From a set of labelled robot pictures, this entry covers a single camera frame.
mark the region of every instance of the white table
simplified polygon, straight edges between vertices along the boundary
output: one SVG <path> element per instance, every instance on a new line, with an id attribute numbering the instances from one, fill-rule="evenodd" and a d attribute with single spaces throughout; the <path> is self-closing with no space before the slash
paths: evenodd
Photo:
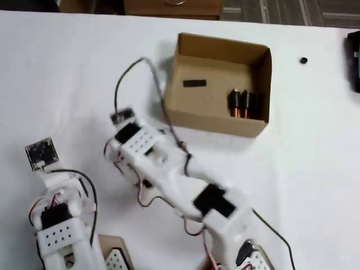
<path id="1" fill-rule="evenodd" d="M 177 128 L 179 136 L 202 163 L 243 188 L 288 239 L 298 269 L 354 269 L 360 257 L 360 94 L 351 92 L 347 77 L 343 39 L 349 31 L 0 12 L 0 268 L 40 269 L 27 211 L 44 187 L 24 146 L 48 136 L 64 165 L 93 178 L 97 230 L 125 238 L 136 270 L 200 263 L 201 237 L 187 236 L 181 219 L 161 202 L 141 209 L 135 189 L 102 158 L 115 132 L 109 115 L 119 75 L 148 56 L 165 81 L 177 34 L 189 32 L 270 47 L 271 118 L 257 139 Z M 303 56 L 306 65 L 299 63 Z M 148 67 L 136 67 L 121 85 L 119 106 L 154 114 L 151 89 Z M 290 269 L 284 244 L 258 220 L 254 232 L 277 269 Z"/>

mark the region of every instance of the open cardboard box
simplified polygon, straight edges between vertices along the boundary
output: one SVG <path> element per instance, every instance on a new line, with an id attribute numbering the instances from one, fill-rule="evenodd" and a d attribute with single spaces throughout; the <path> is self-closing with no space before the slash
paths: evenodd
<path id="1" fill-rule="evenodd" d="M 269 123 L 272 61 L 267 46 L 181 33 L 173 78 L 165 93 L 172 124 L 205 131 L 256 137 Z M 204 87 L 184 80 L 206 79 Z M 227 96 L 234 88 L 261 94 L 259 119 L 230 116 Z"/>

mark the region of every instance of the floor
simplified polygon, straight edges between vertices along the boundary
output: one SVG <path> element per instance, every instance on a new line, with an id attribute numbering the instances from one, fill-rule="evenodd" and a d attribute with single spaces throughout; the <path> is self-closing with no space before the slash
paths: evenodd
<path id="1" fill-rule="evenodd" d="M 360 0 L 224 0 L 221 19 L 360 28 Z"/>

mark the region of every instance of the wire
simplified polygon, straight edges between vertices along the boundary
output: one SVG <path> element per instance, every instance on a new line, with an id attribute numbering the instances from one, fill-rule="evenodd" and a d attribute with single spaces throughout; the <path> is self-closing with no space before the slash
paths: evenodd
<path id="1" fill-rule="evenodd" d="M 40 260 L 41 260 L 41 264 L 43 265 L 43 269 L 45 269 L 45 264 L 44 264 L 43 258 L 41 257 L 40 247 L 39 247 L 39 242 L 38 242 L 38 240 L 36 240 L 36 251 L 37 251 L 38 256 L 39 256 L 39 258 L 40 258 Z"/>
<path id="2" fill-rule="evenodd" d="M 94 203 L 95 203 L 95 206 L 96 206 L 95 213 L 94 213 L 94 220 L 93 220 L 93 223 L 92 223 L 91 235 L 90 235 L 90 245 L 92 246 L 92 242 L 93 242 L 94 235 L 95 235 L 96 220 L 97 220 L 97 194 L 96 194 L 96 189 L 95 189 L 94 183 L 89 178 L 89 176 L 87 176 L 83 172 L 80 172 L 79 170 L 56 169 L 56 170 L 50 170 L 47 173 L 77 173 L 77 174 L 80 174 L 81 176 L 83 176 L 88 181 L 88 183 L 90 184 L 91 189 L 92 189 L 92 193 L 93 193 L 93 196 L 94 196 Z"/>
<path id="3" fill-rule="evenodd" d="M 156 68 L 154 67 L 153 63 L 151 62 L 151 60 L 147 57 L 141 57 L 138 60 L 136 60 L 135 62 L 133 62 L 126 70 L 124 73 L 122 73 L 122 75 L 120 76 L 120 79 L 118 80 L 118 83 L 116 84 L 115 87 L 115 96 L 114 96 L 114 107 L 115 107 L 115 113 L 118 112 L 118 92 L 119 92 L 119 86 L 121 81 L 123 80 L 123 78 L 125 77 L 125 75 L 134 67 L 136 66 L 138 63 L 144 61 L 146 64 L 148 64 L 148 66 L 150 67 L 151 73 L 152 73 L 152 77 L 154 78 L 154 82 L 155 82 L 155 87 L 156 87 L 156 92 L 157 95 L 160 98 L 160 104 L 161 104 L 161 109 L 163 111 L 164 114 L 164 118 L 165 121 L 169 127 L 170 133 L 172 134 L 177 146 L 183 150 L 186 153 L 186 161 L 185 161 L 185 165 L 184 165 L 184 174 L 186 176 L 188 175 L 188 171 L 187 171 L 187 167 L 189 165 L 190 159 L 192 158 L 192 154 L 187 150 L 185 144 L 179 139 L 179 137 L 177 136 L 174 127 L 171 124 L 170 121 L 170 116 L 168 114 L 167 108 L 165 106 L 165 101 L 163 98 L 163 93 L 161 91 L 160 88 L 160 81 L 159 81 L 159 77 L 158 74 L 156 73 Z"/>
<path id="4" fill-rule="evenodd" d="M 282 237 L 280 233 L 278 233 L 269 223 L 267 223 L 267 221 L 258 212 L 256 212 L 254 208 L 253 208 L 253 212 L 273 233 L 275 233 L 285 243 L 285 245 L 287 246 L 287 248 L 289 250 L 292 270 L 296 270 L 294 258 L 293 258 L 293 252 L 291 251 L 291 246 L 288 243 L 288 241 L 286 241 L 286 239 L 284 237 Z"/>
<path id="5" fill-rule="evenodd" d="M 205 252 L 206 252 L 206 255 L 208 256 L 208 259 L 209 259 L 209 261 L 211 263 L 211 270 L 217 270 L 216 261 L 215 261 L 214 257 L 212 256 L 212 254 L 211 254 L 211 252 L 210 252 L 210 250 L 208 248 L 208 245 L 206 244 L 206 235 L 205 235 L 205 233 L 206 233 L 206 228 L 204 228 L 202 230 L 202 241 L 204 243 Z"/>
<path id="6" fill-rule="evenodd" d="M 199 232 L 196 232 L 196 233 L 191 233 L 188 231 L 187 229 L 187 226 L 186 226 L 186 218 L 183 216 L 182 219 L 184 220 L 184 230 L 185 232 L 188 234 L 188 235 L 191 235 L 191 236 L 198 236 L 198 235 L 201 235 L 201 233 L 203 232 L 204 230 L 204 226 L 201 228 L 201 230 L 199 230 Z"/>
<path id="7" fill-rule="evenodd" d="M 251 263 L 248 263 L 244 265 L 240 270 L 247 270 L 250 267 L 250 270 L 253 270 L 253 265 Z"/>
<path id="8" fill-rule="evenodd" d="M 51 199 L 51 202 L 50 202 L 50 207 L 53 207 L 54 206 L 54 203 L 56 202 L 57 204 L 59 204 L 59 202 L 56 200 L 56 196 L 60 195 L 60 193 L 56 193 L 52 199 Z"/>
<path id="9" fill-rule="evenodd" d="M 32 222 L 32 212 L 35 208 L 35 206 L 41 201 L 41 199 L 43 199 L 42 197 L 39 198 L 36 202 L 34 202 L 34 204 L 31 206 L 30 210 L 29 210 L 29 215 L 28 215 L 28 218 L 29 218 L 29 222 L 30 224 L 34 227 L 34 223 Z"/>

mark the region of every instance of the black device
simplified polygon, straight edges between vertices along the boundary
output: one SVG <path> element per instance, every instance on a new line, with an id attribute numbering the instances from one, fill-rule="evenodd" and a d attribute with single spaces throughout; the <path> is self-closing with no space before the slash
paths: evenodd
<path id="1" fill-rule="evenodd" d="M 51 137 L 26 146 L 25 151 L 33 171 L 59 161 Z"/>
<path id="2" fill-rule="evenodd" d="M 348 34 L 348 41 L 351 46 L 354 69 L 352 71 L 354 76 L 354 90 L 360 93 L 360 31 Z"/>

